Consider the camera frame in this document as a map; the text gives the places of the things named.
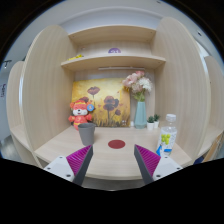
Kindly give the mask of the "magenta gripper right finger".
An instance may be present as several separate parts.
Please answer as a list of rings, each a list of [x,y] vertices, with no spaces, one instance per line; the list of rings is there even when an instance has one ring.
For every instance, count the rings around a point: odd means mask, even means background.
[[[139,166],[144,183],[152,183],[153,174],[157,165],[159,164],[161,157],[139,145],[134,146],[134,156]]]

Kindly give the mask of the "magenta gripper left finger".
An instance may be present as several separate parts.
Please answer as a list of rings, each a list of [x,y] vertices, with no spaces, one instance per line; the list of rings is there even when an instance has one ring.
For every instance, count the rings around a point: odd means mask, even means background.
[[[93,146],[85,146],[66,157],[67,162],[74,173],[73,183],[81,186],[90,161],[93,156]]]

